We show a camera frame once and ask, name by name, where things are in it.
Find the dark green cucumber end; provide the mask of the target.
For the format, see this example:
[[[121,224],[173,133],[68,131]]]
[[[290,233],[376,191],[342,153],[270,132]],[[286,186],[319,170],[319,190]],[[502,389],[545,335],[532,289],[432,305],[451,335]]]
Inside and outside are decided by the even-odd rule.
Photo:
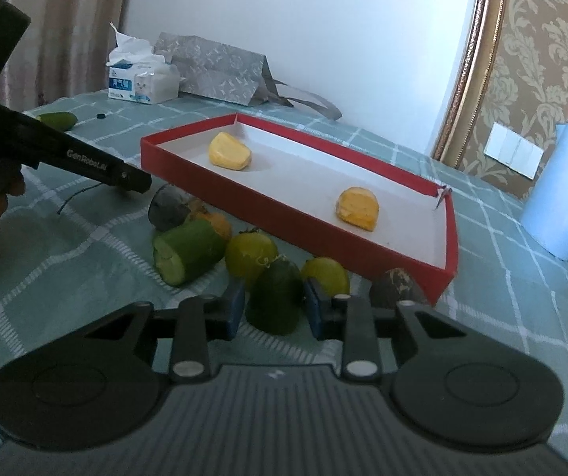
[[[246,321],[271,335],[293,333],[301,316],[305,289],[293,261],[276,258],[265,268],[249,293]]]

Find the yellow peeled fruit chunk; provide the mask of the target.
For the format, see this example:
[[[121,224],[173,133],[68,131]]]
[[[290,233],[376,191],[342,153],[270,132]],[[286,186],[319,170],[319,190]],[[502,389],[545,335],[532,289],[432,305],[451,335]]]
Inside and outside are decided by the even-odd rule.
[[[346,224],[373,231],[378,222],[380,205],[374,193],[364,187],[342,191],[336,203],[336,215]]]

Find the yellow fruit wedge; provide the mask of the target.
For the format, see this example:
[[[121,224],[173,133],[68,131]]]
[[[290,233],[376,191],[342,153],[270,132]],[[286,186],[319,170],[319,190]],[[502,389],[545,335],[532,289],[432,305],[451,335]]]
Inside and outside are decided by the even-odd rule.
[[[227,132],[219,132],[207,149],[210,161],[219,168],[241,171],[252,161],[252,150]]]

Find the cucumber piece on cloth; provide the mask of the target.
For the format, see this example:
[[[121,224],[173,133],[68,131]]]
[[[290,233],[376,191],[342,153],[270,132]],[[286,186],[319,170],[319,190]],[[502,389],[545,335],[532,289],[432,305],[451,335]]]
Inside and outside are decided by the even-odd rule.
[[[77,117],[71,112],[43,113],[36,119],[47,127],[62,133],[72,130],[77,125]]]

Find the green round fruit right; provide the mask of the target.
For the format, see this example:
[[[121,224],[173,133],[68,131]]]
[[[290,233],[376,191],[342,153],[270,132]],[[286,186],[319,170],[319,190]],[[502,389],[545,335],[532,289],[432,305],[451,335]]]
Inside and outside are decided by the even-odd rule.
[[[301,269],[301,276],[303,279],[315,278],[328,297],[349,294],[349,274],[334,259],[317,257],[308,260]]]

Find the green round fruit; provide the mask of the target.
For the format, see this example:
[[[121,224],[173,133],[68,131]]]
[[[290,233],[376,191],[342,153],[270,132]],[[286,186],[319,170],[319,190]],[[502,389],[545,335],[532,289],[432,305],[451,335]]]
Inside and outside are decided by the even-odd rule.
[[[268,235],[257,231],[235,235],[227,244],[225,253],[229,276],[241,279],[248,291],[276,258],[278,258],[278,246]]]
[[[349,274],[334,259],[317,257],[308,260],[301,269],[301,276],[303,279],[315,278],[328,297],[349,294]]]

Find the green cucumber piece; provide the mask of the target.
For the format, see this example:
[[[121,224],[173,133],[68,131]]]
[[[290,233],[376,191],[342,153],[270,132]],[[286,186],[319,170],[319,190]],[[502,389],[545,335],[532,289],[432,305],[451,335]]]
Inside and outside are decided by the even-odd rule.
[[[153,240],[155,268],[172,287],[193,282],[224,256],[227,242],[203,218],[159,233]]]

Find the green round fruit left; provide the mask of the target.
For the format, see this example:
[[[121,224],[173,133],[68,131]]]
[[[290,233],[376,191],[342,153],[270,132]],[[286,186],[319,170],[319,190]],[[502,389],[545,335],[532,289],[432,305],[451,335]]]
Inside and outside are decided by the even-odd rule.
[[[225,253],[229,276],[241,279],[248,291],[276,258],[278,258],[278,246],[268,235],[257,231],[235,235],[227,244]]]

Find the red shallow cardboard tray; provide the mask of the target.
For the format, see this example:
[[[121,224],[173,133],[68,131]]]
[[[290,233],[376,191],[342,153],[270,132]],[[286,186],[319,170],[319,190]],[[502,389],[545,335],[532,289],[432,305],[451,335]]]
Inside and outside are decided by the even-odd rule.
[[[252,150],[247,168],[210,161],[207,149],[222,131]],[[450,191],[380,159],[240,113],[144,136],[140,147],[146,172],[366,279],[403,268],[436,303],[457,273]],[[337,200],[349,187],[378,199],[373,231],[337,217]]]

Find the dark skinned root piece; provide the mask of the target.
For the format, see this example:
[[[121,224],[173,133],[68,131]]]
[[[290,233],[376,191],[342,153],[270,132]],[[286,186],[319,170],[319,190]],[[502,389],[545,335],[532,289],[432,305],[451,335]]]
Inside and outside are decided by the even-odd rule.
[[[177,186],[161,186],[148,207],[148,221],[159,232],[165,232],[185,223],[192,211],[189,204],[194,197]]]

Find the white blue tissue pack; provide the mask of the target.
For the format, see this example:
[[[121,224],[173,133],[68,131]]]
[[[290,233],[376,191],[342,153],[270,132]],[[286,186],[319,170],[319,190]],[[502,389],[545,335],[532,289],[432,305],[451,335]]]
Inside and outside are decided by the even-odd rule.
[[[107,58],[107,96],[113,100],[158,104],[178,97],[181,74],[148,40],[127,36],[113,23],[116,46]]]

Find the green checked tablecloth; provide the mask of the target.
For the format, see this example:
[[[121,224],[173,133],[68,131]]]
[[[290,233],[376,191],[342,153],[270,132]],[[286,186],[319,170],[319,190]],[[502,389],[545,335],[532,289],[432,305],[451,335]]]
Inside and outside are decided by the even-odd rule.
[[[459,238],[456,277],[439,312],[550,365],[565,404],[551,437],[568,458],[568,261],[521,228],[522,205],[482,179],[341,121],[263,104],[255,116],[336,142],[451,188]],[[47,165],[0,219],[0,367],[136,301],[173,308],[220,294],[217,267],[173,288],[153,265],[150,194],[122,192]]]

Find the beige patterned curtain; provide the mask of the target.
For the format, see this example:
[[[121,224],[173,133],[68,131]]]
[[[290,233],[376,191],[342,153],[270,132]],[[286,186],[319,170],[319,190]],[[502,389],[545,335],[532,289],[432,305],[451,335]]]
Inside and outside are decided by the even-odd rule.
[[[9,0],[31,24],[0,75],[0,102],[33,109],[107,87],[124,0]]]

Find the grey patterned gift bag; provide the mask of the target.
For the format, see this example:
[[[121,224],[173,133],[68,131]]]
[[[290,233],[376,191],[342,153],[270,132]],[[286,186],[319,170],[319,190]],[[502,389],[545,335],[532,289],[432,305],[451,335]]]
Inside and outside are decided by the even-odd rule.
[[[290,85],[275,79],[264,54],[201,38],[201,36],[160,33],[154,52],[178,67],[182,76],[181,91],[186,94],[239,104],[257,106],[272,102],[293,107],[299,104],[331,121],[342,117],[334,103],[294,88],[290,96],[278,88]]]

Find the white wall switch panel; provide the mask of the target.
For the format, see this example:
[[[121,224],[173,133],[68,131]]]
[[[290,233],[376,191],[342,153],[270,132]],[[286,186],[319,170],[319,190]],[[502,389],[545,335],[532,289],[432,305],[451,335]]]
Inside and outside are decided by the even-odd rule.
[[[508,127],[494,123],[484,146],[484,155],[533,180],[544,151]]]

